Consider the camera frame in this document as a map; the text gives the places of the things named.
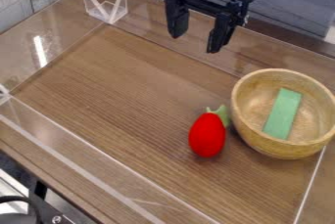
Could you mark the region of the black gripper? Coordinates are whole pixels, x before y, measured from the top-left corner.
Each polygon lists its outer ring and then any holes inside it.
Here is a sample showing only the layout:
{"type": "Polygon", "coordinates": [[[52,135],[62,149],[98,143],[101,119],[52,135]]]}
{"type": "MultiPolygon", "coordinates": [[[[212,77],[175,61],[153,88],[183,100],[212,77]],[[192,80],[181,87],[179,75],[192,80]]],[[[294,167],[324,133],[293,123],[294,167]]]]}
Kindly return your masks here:
{"type": "Polygon", "coordinates": [[[253,0],[164,0],[168,31],[173,38],[190,29],[190,10],[216,16],[215,27],[210,31],[207,52],[215,54],[230,43],[236,25],[244,26],[253,0]]]}

